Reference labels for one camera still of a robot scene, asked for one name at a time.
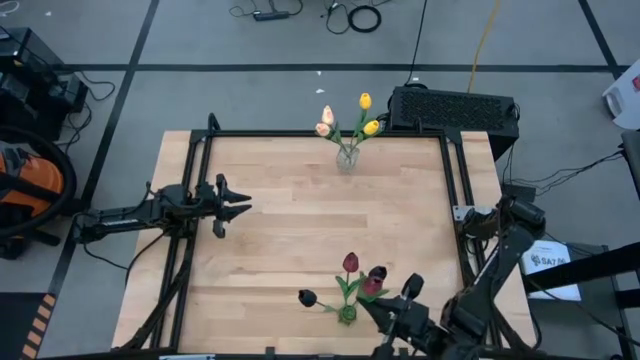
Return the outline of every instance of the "dark red tulip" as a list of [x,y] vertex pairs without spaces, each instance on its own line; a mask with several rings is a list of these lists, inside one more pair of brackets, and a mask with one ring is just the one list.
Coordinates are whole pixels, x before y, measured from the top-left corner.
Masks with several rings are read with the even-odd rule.
[[312,307],[318,302],[318,296],[311,290],[298,291],[298,300],[305,307]]
[[375,295],[382,290],[382,283],[387,277],[387,268],[376,266],[369,271],[369,276],[362,283],[362,291],[367,295]]
[[360,264],[358,263],[358,256],[353,252],[348,253],[344,258],[344,261],[342,262],[342,267],[348,273],[354,273],[358,271],[359,266]]
[[384,280],[387,278],[387,268],[384,266],[376,266],[369,271],[369,277],[377,277]]
[[362,283],[362,291],[367,295],[375,295],[382,290],[382,280],[378,277],[368,277]]

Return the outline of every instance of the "table top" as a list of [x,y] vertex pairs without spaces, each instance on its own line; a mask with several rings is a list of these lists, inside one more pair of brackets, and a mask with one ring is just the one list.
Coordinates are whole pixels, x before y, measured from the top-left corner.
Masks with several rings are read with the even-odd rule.
[[[164,134],[152,188],[180,183],[188,139],[186,131]],[[487,135],[464,133],[463,139],[476,204],[494,206],[501,192]],[[338,147],[321,138],[214,139],[208,181],[224,173],[231,190],[253,197],[253,208],[226,225],[225,239],[211,231],[212,219],[201,220],[181,353],[264,353],[275,346],[277,353],[369,355],[381,335],[364,310],[347,327],[335,314],[297,299],[298,290],[308,288],[319,301],[340,307],[334,277],[343,275],[342,260],[351,251],[365,272],[387,267],[390,294],[411,273],[421,274],[425,285],[417,300],[439,321],[442,306],[462,288],[439,142],[380,137],[360,148],[354,173],[340,175]],[[462,203],[451,145],[450,153]],[[137,251],[158,234],[142,231]],[[155,306],[168,244],[167,238],[150,248],[131,271],[114,346],[129,340]],[[496,304],[531,345],[535,334],[518,272]],[[168,344],[172,318],[173,307],[162,344]]]

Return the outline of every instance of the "white paper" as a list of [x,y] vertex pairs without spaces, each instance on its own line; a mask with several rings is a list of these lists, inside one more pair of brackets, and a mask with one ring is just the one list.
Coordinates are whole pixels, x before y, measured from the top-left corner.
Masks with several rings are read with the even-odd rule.
[[[569,250],[564,244],[537,240],[533,246],[522,255],[520,263],[525,275],[534,274],[538,271],[551,269],[552,267],[571,262]],[[580,301],[580,290],[578,285],[567,285],[559,288],[549,289],[547,292],[562,300]],[[530,299],[553,299],[543,291],[529,293]]]

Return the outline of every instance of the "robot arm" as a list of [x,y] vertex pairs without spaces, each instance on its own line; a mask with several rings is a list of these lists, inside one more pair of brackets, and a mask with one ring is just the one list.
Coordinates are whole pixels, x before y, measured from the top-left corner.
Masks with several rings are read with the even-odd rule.
[[137,206],[91,210],[81,215],[77,241],[89,243],[109,234],[150,228],[188,229],[188,226],[181,225],[207,216],[215,216],[213,232],[224,238],[223,222],[230,222],[251,208],[251,205],[225,206],[225,202],[234,204],[251,200],[251,197],[229,190],[222,174],[216,176],[216,187],[217,193],[212,185],[205,182],[196,189],[195,197],[191,197],[182,185],[168,185],[157,192],[148,191],[153,198],[143,200]]
[[482,345],[494,311],[497,311],[493,304],[495,296],[522,254],[544,234],[544,212],[515,198],[503,197],[497,210],[488,215],[472,210],[464,224],[465,235],[493,237],[497,232],[499,241],[475,281],[445,304],[440,326],[429,319],[426,306],[413,301],[424,283],[417,274],[407,280],[402,295],[393,299],[376,299],[371,303],[358,299],[378,325],[378,330],[385,334],[373,358],[389,359],[393,355],[395,337],[434,359],[466,359],[474,348]]

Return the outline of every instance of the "glass vase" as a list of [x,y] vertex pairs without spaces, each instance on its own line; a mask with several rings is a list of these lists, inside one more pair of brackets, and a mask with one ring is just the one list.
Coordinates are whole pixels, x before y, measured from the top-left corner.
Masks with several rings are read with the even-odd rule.
[[344,144],[338,151],[336,156],[336,165],[340,173],[349,175],[353,172],[358,162],[358,156],[360,155],[360,149],[355,145]]

